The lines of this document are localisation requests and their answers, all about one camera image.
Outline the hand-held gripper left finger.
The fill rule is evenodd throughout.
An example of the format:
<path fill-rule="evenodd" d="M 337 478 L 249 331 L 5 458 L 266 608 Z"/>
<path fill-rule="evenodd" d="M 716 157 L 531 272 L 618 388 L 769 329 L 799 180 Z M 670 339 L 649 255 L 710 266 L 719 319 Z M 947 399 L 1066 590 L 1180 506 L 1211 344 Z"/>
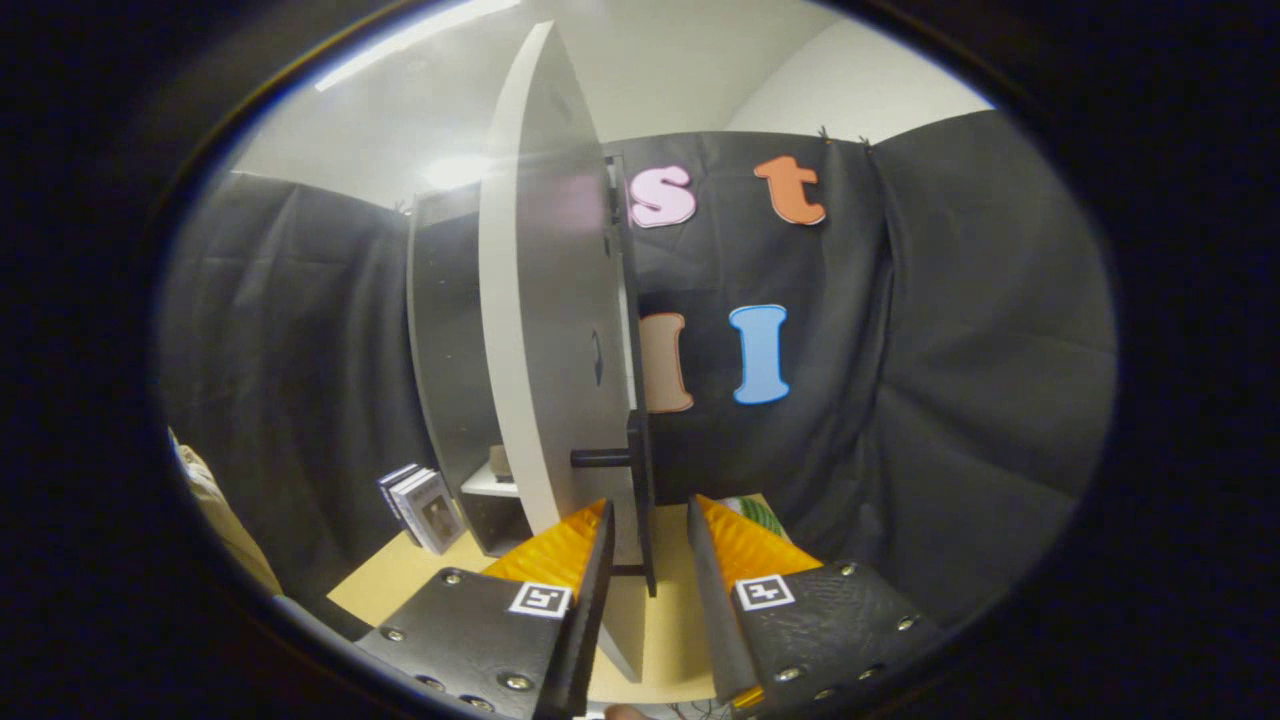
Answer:
<path fill-rule="evenodd" d="M 581 716 L 613 552 L 599 500 L 485 571 L 443 568 L 358 647 L 453 719 Z"/>

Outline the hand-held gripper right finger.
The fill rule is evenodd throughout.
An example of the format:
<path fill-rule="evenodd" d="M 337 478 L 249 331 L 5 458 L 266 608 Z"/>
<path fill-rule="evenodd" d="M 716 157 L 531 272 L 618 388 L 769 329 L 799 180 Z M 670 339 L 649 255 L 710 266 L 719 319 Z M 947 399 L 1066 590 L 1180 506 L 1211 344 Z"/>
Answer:
<path fill-rule="evenodd" d="M 687 505 L 716 698 L 731 712 L 833 714 L 941 638 L 872 566 L 820 562 L 712 498 Z"/>

